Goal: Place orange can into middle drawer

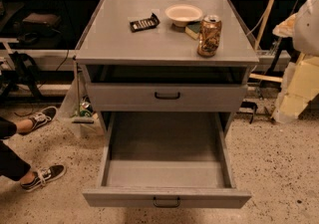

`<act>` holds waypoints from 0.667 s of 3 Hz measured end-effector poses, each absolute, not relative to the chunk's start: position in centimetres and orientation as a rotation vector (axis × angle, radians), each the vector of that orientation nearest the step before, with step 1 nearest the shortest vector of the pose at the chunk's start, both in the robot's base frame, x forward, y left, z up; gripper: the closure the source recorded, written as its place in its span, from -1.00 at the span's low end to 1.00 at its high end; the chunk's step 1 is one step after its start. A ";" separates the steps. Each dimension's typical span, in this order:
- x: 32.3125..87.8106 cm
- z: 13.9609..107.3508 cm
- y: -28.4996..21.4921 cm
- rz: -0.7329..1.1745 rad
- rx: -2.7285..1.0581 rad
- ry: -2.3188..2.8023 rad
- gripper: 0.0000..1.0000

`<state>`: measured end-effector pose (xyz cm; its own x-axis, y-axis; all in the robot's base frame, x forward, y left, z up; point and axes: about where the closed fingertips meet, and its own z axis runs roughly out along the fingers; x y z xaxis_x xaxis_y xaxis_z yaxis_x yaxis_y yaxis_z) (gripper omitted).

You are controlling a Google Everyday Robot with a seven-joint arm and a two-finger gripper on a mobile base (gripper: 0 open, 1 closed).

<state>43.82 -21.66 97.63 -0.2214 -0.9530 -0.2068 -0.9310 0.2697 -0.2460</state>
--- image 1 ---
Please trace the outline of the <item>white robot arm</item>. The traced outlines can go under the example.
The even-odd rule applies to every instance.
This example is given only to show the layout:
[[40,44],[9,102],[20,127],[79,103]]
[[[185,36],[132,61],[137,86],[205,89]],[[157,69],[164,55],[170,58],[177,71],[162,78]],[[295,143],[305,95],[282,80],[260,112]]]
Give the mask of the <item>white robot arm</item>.
[[300,53],[284,72],[281,91],[272,117],[280,123],[292,122],[319,95],[319,0],[307,0],[297,13],[273,30],[273,34],[291,37]]

